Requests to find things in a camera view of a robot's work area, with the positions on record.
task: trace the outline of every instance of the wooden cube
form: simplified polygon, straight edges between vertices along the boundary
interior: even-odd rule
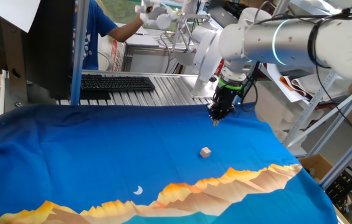
[[[201,153],[199,153],[203,158],[207,158],[211,155],[211,150],[208,147],[201,149]]]

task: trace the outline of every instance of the person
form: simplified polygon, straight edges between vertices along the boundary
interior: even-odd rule
[[[83,69],[98,70],[98,35],[102,37],[109,35],[119,42],[125,42],[143,25],[140,14],[129,24],[118,27],[95,0],[90,0],[87,19],[87,31],[85,37],[85,52]]]

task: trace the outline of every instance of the blue ring light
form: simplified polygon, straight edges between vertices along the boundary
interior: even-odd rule
[[[278,27],[277,29],[275,30],[275,33],[274,33],[274,36],[273,36],[273,54],[274,54],[274,57],[275,59],[277,59],[278,62],[280,62],[280,64],[282,65],[287,65],[287,64],[284,64],[280,61],[280,59],[277,57],[277,53],[275,52],[275,38],[277,37],[277,34],[278,34],[278,31],[281,29],[282,25],[284,25],[284,23],[288,22],[289,19],[287,19],[286,21],[283,21]]]

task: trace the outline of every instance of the black keyboard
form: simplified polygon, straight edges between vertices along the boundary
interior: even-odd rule
[[[82,90],[87,91],[133,91],[154,90],[148,77],[103,77],[82,75]]]

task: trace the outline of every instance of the cable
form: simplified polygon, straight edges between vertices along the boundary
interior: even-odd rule
[[[316,23],[316,26],[319,28],[319,26],[324,23],[325,21],[327,21],[328,19],[322,19],[320,21],[318,21]],[[316,32],[314,34],[314,41],[313,41],[313,56],[314,58],[317,58],[317,53],[316,53],[316,38],[317,38],[317,34],[318,34],[318,29],[316,29]],[[315,70],[316,70],[316,73],[317,73],[317,79],[318,79],[318,82],[320,82],[320,85],[322,87],[322,89],[324,90],[324,92],[326,93],[326,95],[330,98],[331,102],[333,104],[335,104],[335,107],[336,109],[339,111],[340,115],[342,115],[342,117],[345,119],[346,123],[348,123],[348,125],[350,125],[352,127],[352,122],[343,114],[343,112],[339,109],[338,105],[335,103],[335,101],[332,99],[332,97],[330,96],[330,94],[328,93],[328,91],[325,89],[324,85],[322,84],[321,82],[321,79],[320,79],[320,74],[318,73],[318,63],[315,63]]]
[[[176,67],[174,68],[174,70],[173,70],[172,74],[174,74],[174,73],[176,72],[177,67],[178,67],[179,65],[180,65],[180,63],[177,63],[177,65],[176,65]]]
[[[262,8],[266,5],[266,4],[271,4],[269,1],[265,1],[262,3],[262,5],[257,9],[256,14],[255,14],[255,18],[253,19],[253,22],[256,22],[256,17],[257,15],[259,15],[259,11],[262,10]]]
[[[256,107],[256,105],[257,105],[257,101],[258,101],[258,99],[259,99],[259,93],[258,93],[258,91],[257,91],[257,87],[256,87],[255,82],[252,82],[252,85],[253,85],[253,87],[255,88],[255,92],[256,92],[255,104],[254,104],[254,106],[253,106],[251,109],[245,110],[245,109],[244,109],[244,99],[245,99],[245,98],[244,98],[244,99],[241,99],[240,108],[241,108],[241,110],[242,110],[243,112],[251,112],[252,110],[255,109],[255,107]]]
[[[168,72],[169,64],[170,64],[170,50],[169,50],[168,44],[163,40],[163,36],[164,36],[164,32],[160,35],[160,39],[162,40],[163,44],[166,46],[166,50],[168,51],[168,64],[166,66],[166,70],[164,71],[164,73],[166,74]]]
[[[241,89],[240,93],[238,94],[238,96],[240,97],[240,107],[241,107],[242,111],[244,111],[244,112],[250,112],[250,111],[254,110],[257,105],[257,101],[259,99],[259,93],[257,91],[257,87],[256,87],[255,82],[257,81],[257,73],[259,72],[259,70],[261,68],[262,68],[262,64],[260,62],[256,62],[254,71],[252,72],[250,77],[247,77],[248,82],[244,85],[244,87]],[[244,109],[244,100],[245,100],[248,92],[250,91],[250,88],[252,88],[252,86],[255,88],[255,92],[256,92],[255,104],[251,109],[245,110]]]

